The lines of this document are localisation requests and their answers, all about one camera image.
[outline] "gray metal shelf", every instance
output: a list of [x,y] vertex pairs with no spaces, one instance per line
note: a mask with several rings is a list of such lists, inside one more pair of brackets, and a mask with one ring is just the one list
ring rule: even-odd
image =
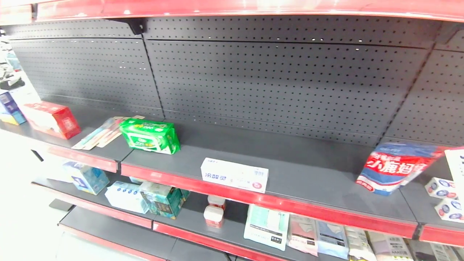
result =
[[202,180],[200,167],[205,157],[268,168],[266,195],[417,225],[399,191],[386,197],[355,184],[371,147],[213,124],[166,122],[175,124],[181,143],[179,152],[162,155],[134,150],[122,164],[198,181]]

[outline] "white toothpaste box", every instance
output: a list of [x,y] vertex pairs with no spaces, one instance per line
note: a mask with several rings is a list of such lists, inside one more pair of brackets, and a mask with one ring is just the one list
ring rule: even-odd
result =
[[259,193],[266,192],[268,174],[268,169],[212,158],[201,165],[204,181]]
[[452,198],[458,197],[456,194],[456,186],[451,180],[433,177],[430,182],[425,185],[425,189],[429,196],[437,198]]
[[316,227],[317,251],[321,254],[348,260],[349,249],[343,226],[318,220],[316,221]]
[[442,220],[464,223],[461,203],[456,199],[444,199],[435,207]]

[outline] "green box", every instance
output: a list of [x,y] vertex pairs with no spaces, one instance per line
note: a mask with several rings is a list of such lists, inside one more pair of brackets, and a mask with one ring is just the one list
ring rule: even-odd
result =
[[129,118],[119,124],[127,144],[133,149],[174,154],[180,150],[174,124]]
[[185,196],[178,188],[145,181],[140,185],[140,194],[151,213],[176,219]]

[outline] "blue and white box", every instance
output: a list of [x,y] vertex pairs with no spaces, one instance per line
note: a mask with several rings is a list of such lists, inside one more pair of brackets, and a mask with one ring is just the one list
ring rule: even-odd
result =
[[113,207],[145,214],[148,205],[140,193],[140,185],[114,182],[105,192],[105,197]]
[[0,120],[14,125],[26,122],[26,118],[11,97],[10,92],[5,90],[0,90]]
[[105,172],[98,168],[74,161],[66,162],[63,167],[76,188],[90,194],[98,195],[110,182]]
[[341,225],[316,221],[317,252],[348,260],[348,242],[345,229]]

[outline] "light blue package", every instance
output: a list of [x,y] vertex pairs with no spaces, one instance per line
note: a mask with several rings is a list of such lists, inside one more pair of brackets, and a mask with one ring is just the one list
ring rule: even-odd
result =
[[98,195],[110,182],[105,172],[82,163],[68,161],[63,168],[73,179],[78,190]]
[[343,226],[316,221],[317,252],[348,260],[348,242]]
[[289,213],[250,205],[243,238],[285,251],[289,220]]

